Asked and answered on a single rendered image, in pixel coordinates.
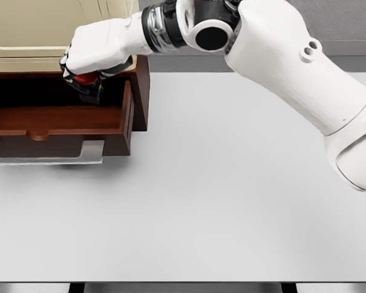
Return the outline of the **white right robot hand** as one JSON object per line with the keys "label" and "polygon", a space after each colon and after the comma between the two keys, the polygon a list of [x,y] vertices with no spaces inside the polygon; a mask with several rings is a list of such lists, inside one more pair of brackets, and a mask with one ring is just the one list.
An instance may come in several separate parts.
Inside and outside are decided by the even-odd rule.
{"label": "white right robot hand", "polygon": [[77,90],[76,75],[98,71],[103,80],[130,67],[133,58],[126,49],[131,22],[114,18],[78,27],[59,61],[66,83]]}

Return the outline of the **red and black switch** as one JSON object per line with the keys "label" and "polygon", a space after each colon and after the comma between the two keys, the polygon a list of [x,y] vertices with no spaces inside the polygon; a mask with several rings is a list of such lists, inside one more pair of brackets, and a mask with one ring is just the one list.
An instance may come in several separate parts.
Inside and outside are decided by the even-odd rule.
{"label": "red and black switch", "polygon": [[102,79],[98,71],[80,74],[74,77],[77,91],[80,92],[81,101],[89,104],[100,104],[100,96],[103,91]]}

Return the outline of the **brown wooden drawer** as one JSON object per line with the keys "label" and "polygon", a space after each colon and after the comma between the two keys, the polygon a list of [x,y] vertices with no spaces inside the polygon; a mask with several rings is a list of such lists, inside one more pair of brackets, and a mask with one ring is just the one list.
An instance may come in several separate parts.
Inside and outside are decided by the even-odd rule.
{"label": "brown wooden drawer", "polygon": [[128,156],[133,111],[126,78],[105,80],[90,104],[57,73],[0,74],[0,158],[76,157],[88,140],[104,143],[103,156]]}

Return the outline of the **brown cabinet with beige top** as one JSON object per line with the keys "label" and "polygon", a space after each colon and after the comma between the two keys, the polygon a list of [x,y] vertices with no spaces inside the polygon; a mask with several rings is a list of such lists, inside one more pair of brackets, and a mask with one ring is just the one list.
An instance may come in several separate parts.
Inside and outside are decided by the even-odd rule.
{"label": "brown cabinet with beige top", "polygon": [[[54,74],[77,27],[138,11],[138,0],[0,0],[0,74]],[[114,78],[130,80],[134,98],[133,129],[147,129],[149,68],[147,58]]]}

